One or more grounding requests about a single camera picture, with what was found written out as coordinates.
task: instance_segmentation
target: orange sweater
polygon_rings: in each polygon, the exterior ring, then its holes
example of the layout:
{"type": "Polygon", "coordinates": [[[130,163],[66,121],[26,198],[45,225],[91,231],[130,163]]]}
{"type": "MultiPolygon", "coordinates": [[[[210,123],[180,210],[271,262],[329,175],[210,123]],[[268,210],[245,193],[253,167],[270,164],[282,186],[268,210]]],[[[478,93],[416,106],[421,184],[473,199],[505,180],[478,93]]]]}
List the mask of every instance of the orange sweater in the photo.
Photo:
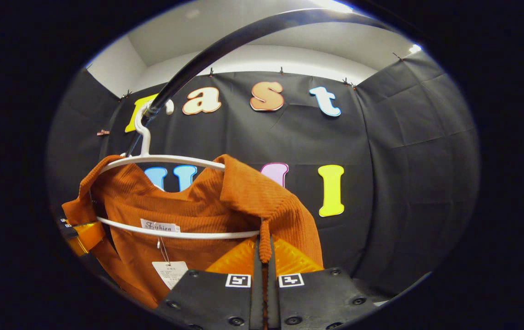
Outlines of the orange sweater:
{"type": "MultiPolygon", "coordinates": [[[[226,170],[204,169],[182,192],[159,190],[136,164],[99,176],[105,165],[117,159],[123,157],[102,159],[80,183],[78,198],[62,206],[71,225],[95,222],[101,216],[96,210],[104,209],[108,219],[136,227],[142,227],[140,219],[146,219],[176,224],[182,232],[260,230],[263,262],[272,253],[272,233],[323,265],[314,219],[297,196],[237,159],[226,154],[217,157],[214,161],[225,164],[226,170]]],[[[115,227],[110,230],[117,251],[105,238],[90,252],[123,290],[157,307],[170,292],[151,264],[164,261],[156,247],[158,238],[115,227]]],[[[195,270],[205,270],[243,241],[162,239],[170,261],[185,261],[188,269],[195,270]]]]}

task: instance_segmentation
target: black curved rod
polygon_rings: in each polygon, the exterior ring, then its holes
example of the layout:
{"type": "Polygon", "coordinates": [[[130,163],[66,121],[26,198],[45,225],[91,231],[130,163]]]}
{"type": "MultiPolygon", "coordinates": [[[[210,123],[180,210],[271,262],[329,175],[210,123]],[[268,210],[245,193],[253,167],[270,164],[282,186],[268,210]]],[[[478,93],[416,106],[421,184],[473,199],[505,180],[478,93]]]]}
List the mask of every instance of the black curved rod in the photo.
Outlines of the black curved rod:
{"type": "MultiPolygon", "coordinates": [[[[214,44],[203,50],[188,62],[178,73],[174,75],[162,88],[162,90],[155,97],[151,103],[150,109],[147,109],[142,118],[142,123],[148,126],[155,118],[160,110],[165,106],[165,103],[170,100],[184,85],[186,85],[192,78],[196,77],[201,71],[206,69],[209,65],[222,58],[240,46],[247,44],[253,40],[269,35],[274,32],[281,31],[287,28],[299,27],[312,23],[325,22],[343,22],[356,23],[368,25],[371,27],[381,28],[388,31],[396,32],[391,27],[372,19],[367,16],[360,15],[354,12],[339,12],[332,9],[325,8],[307,8],[297,9],[278,13],[273,16],[262,18],[249,25],[246,25],[216,41],[214,44]]],[[[136,132],[132,140],[126,157],[129,156],[136,147],[140,135],[136,132]]]]}

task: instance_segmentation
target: tag string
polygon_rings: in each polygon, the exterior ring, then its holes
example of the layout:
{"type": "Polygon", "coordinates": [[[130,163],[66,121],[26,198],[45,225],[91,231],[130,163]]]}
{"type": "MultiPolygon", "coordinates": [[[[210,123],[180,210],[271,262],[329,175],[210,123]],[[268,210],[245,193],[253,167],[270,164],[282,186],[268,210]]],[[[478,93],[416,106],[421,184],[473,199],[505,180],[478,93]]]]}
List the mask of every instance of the tag string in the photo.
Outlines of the tag string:
{"type": "Polygon", "coordinates": [[[164,245],[164,240],[160,236],[158,236],[158,247],[160,248],[160,253],[162,253],[162,257],[164,258],[164,261],[168,262],[168,266],[171,265],[170,258],[168,257],[168,252],[166,252],[166,246],[164,245]]]}

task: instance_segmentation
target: white wall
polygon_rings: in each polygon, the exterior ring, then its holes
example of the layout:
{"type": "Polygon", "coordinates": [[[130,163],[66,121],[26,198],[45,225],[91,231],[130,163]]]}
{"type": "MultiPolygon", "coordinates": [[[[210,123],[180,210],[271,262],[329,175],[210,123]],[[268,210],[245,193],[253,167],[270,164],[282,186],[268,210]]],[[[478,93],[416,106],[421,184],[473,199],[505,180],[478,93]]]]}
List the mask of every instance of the white wall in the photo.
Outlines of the white wall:
{"type": "Polygon", "coordinates": [[[113,42],[87,65],[88,72],[115,96],[121,97],[146,71],[147,66],[127,35],[113,42]]]}
{"type": "MultiPolygon", "coordinates": [[[[188,61],[199,52],[154,64],[143,72],[133,84],[132,91],[169,81],[188,61]]],[[[375,69],[336,55],[315,50],[268,45],[245,45],[220,58],[210,67],[213,73],[238,71],[273,71],[279,72],[282,66],[287,73],[297,73],[315,77],[326,77],[358,84],[376,73],[375,69]]],[[[199,75],[208,75],[210,67],[199,75]]]]}

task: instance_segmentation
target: white plastic hanger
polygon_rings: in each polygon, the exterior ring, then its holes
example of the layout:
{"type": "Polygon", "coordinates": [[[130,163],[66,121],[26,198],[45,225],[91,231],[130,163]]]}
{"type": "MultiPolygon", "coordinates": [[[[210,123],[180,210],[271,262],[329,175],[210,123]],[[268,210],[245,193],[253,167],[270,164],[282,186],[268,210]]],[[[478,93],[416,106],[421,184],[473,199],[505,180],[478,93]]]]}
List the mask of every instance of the white plastic hanger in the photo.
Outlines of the white plastic hanger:
{"type": "MultiPolygon", "coordinates": [[[[136,125],[136,131],[140,133],[140,135],[142,135],[142,152],[140,153],[140,156],[131,156],[125,159],[119,159],[119,160],[113,161],[113,163],[109,163],[107,166],[103,167],[100,173],[109,171],[110,169],[113,169],[114,167],[118,167],[121,165],[127,165],[127,164],[132,164],[132,163],[152,163],[152,162],[159,162],[159,161],[162,161],[162,162],[168,161],[172,163],[198,165],[198,166],[203,166],[203,167],[209,167],[212,169],[218,169],[220,171],[225,171],[224,164],[216,163],[214,161],[208,161],[204,159],[184,157],[184,156],[151,155],[150,154],[150,139],[151,139],[150,130],[148,130],[145,126],[142,125],[142,116],[144,112],[146,111],[147,107],[149,107],[150,105],[151,105],[151,101],[146,102],[146,104],[144,104],[138,110],[138,114],[136,114],[136,117],[134,119],[134,123],[136,125]]],[[[174,109],[174,104],[172,103],[172,100],[169,100],[166,103],[166,113],[168,115],[171,115],[173,109],[174,109]]],[[[121,228],[124,230],[129,230],[133,232],[139,232],[140,234],[171,237],[171,238],[186,238],[189,240],[230,240],[233,238],[249,238],[251,236],[255,236],[259,234],[259,230],[242,231],[242,232],[216,232],[216,233],[168,232],[168,231],[140,228],[140,227],[135,227],[132,225],[117,223],[115,221],[111,221],[109,219],[104,219],[101,217],[97,217],[97,220],[99,220],[100,222],[104,224],[113,226],[113,227],[121,228]]]]}

